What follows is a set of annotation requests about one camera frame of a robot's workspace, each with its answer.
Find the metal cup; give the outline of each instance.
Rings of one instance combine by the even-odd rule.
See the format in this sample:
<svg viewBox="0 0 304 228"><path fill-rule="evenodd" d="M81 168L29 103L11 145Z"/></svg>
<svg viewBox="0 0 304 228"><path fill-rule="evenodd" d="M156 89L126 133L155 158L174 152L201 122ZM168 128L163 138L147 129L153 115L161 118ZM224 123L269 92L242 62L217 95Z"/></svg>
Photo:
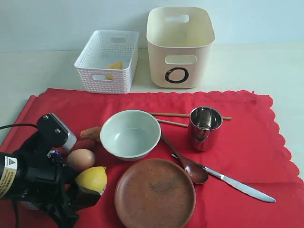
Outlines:
<svg viewBox="0 0 304 228"><path fill-rule="evenodd" d="M199 151L206 151L216 142L223 123L221 114L210 107L198 107L190 114L188 135L191 145Z"/></svg>

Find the butter knife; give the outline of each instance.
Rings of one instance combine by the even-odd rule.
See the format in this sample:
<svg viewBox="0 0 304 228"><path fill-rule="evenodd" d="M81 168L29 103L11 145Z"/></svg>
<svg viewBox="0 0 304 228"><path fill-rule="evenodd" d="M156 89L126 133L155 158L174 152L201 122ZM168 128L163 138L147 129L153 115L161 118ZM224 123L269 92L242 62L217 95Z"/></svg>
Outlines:
<svg viewBox="0 0 304 228"><path fill-rule="evenodd" d="M195 161L193 161L189 158L186 158L186 159L193 162L193 163L197 163L197 162L195 162ZM211 174L212 176L215 176L215 177L219 178L220 180L222 180L222 181L226 182L227 184L231 185L233 188L235 188L235 189L237 189L237 190L239 190L239 191L241 191L241 192L243 192L243 193L245 193L245 194L247 194L247 195L249 195L253 198L256 198L258 200L268 202L268 203L275 203L276 202L274 198L266 195L265 193L262 193L262 192L260 192L256 189L248 186L248 185L245 185L245 184L243 184L243 183L241 183L237 180L234 180L230 177L227 177L222 173L216 172L216 171L214 171L214 170L212 170L212 169L210 169L206 166L203 166L202 164L199 164L199 163L197 163L197 164L200 165L201 167L203 167L207 171L207 173Z"/></svg>

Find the tabletop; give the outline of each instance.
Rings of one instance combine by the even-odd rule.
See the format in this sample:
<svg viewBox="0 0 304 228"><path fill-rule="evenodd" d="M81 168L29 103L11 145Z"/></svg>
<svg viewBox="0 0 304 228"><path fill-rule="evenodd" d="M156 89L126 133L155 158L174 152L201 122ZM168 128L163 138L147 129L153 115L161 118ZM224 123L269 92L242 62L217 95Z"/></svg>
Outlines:
<svg viewBox="0 0 304 228"><path fill-rule="evenodd" d="M0 53L0 126L13 123L31 95L47 88L84 90L74 62L81 51L40 51ZM211 52L201 84L192 89L167 89L153 84L150 77L148 50L139 49L131 92L209 92L255 91L270 95L291 151L292 161L304 179L304 42L220 45ZM0 142L8 130L0 131Z"/></svg>

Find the white bowl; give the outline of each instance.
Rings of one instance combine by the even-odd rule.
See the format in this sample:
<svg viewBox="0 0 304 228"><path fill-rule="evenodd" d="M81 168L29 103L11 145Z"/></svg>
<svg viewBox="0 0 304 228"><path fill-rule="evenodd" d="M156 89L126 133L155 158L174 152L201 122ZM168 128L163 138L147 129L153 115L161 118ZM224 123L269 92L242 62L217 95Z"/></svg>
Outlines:
<svg viewBox="0 0 304 228"><path fill-rule="evenodd" d="M100 141L111 154L124 161L146 156L158 143L161 127L150 114L126 110L111 116L100 131Z"/></svg>

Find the white plastic basket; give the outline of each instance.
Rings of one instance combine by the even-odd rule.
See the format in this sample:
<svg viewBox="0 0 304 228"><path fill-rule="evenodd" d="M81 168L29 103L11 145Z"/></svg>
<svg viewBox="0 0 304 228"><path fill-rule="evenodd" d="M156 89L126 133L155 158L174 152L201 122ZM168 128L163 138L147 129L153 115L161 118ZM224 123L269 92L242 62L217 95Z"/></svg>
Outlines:
<svg viewBox="0 0 304 228"><path fill-rule="evenodd" d="M201 8L151 10L147 41L152 81L161 87L196 87L214 39L210 17Z"/></svg>
<svg viewBox="0 0 304 228"><path fill-rule="evenodd" d="M86 91L120 94L130 92L138 58L135 31L95 31L81 52L77 68ZM122 61L123 69L106 69Z"/></svg>

